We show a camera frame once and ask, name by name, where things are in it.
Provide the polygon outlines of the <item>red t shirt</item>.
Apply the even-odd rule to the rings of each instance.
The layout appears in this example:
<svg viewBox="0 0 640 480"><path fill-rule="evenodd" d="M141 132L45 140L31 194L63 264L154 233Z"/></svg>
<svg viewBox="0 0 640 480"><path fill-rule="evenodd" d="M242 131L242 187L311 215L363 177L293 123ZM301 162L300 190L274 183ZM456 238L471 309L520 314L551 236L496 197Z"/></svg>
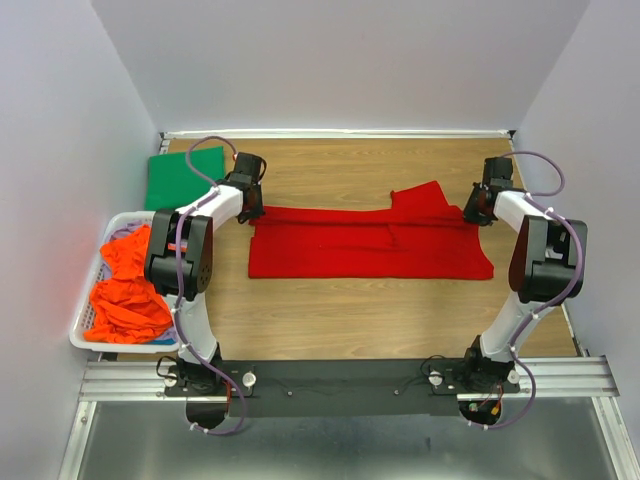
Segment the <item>red t shirt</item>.
<svg viewBox="0 0 640 480"><path fill-rule="evenodd" d="M490 280L478 226L430 181L393 191L382 210L268 206L253 221L252 279Z"/></svg>

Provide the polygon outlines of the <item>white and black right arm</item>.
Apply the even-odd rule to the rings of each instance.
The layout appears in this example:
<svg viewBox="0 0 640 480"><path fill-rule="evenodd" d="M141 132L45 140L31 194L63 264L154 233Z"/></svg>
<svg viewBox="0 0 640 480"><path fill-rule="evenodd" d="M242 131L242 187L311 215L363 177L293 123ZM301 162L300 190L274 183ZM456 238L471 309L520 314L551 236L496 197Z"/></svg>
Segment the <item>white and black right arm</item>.
<svg viewBox="0 0 640 480"><path fill-rule="evenodd" d="M584 283L588 226L536 202L536 194L513 183L510 154L484 161L463 210L466 222L488 226L497 220L516 233L508 271L510 293L491 326L466 350L460 379L480 392L514 371L518 353L540 321Z"/></svg>

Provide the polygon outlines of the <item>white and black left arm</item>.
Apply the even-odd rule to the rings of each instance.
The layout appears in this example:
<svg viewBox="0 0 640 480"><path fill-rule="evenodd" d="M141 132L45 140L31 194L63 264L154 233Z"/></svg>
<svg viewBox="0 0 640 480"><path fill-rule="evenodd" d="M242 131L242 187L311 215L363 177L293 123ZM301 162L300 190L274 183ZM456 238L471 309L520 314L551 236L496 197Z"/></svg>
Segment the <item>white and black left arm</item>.
<svg viewBox="0 0 640 480"><path fill-rule="evenodd" d="M214 180L195 167L189 152L185 161L210 188L185 207L154 213L144 277L172 317L178 345L176 382L189 384L201 395L214 393L224 382L241 396L245 389L215 365L218 341L210 327L205 292L213 275L215 230L232 219L244 224L264 215L262 179L267 162L255 154L236 152L233 170Z"/></svg>

